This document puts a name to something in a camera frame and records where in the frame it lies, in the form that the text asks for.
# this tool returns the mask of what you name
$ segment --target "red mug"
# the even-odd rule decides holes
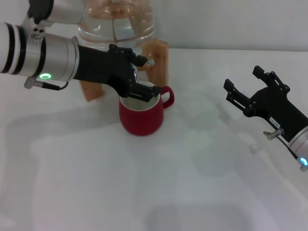
[[[139,81],[146,86],[153,83]],[[163,103],[161,95],[168,93],[170,98]],[[147,136],[156,132],[164,120],[164,110],[174,103],[173,90],[165,86],[161,95],[153,97],[148,103],[133,98],[120,98],[120,120],[123,127],[131,134]]]

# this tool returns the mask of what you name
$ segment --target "cable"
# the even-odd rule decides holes
[[[63,87],[61,87],[59,90],[63,90],[63,89],[65,89],[67,86],[68,86],[68,82],[66,82],[66,84],[65,84]]]
[[[283,143],[283,145],[287,147],[287,149],[292,154],[292,156],[295,158],[295,160],[297,160],[298,156],[288,147],[288,145],[280,137],[277,137],[277,139],[279,139],[280,142]]]

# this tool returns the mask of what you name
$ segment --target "white wall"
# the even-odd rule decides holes
[[[305,0],[154,0],[160,39],[176,48],[308,51]],[[27,0],[1,0],[0,21],[21,23]],[[71,36],[75,26],[53,26]]]

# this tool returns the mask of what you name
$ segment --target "white table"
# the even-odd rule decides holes
[[[251,97],[255,65],[289,85],[308,115],[308,53],[170,50],[175,105],[149,137],[129,135],[118,96],[86,103],[0,77],[1,231],[303,231],[308,175],[262,119],[227,102]]]

